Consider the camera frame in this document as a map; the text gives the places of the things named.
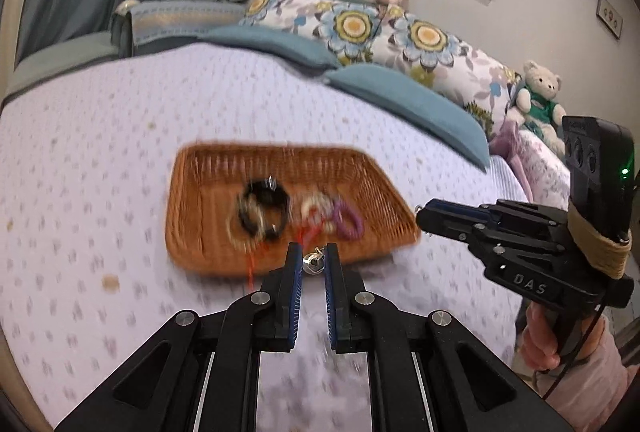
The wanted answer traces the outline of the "right hand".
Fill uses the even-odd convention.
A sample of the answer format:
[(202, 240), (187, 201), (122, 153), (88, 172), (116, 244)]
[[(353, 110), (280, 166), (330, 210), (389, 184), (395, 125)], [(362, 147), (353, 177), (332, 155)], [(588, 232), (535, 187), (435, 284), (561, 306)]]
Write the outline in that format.
[(521, 356), (534, 371), (553, 370), (560, 364), (558, 340), (544, 316), (544, 308), (537, 303), (526, 310)]

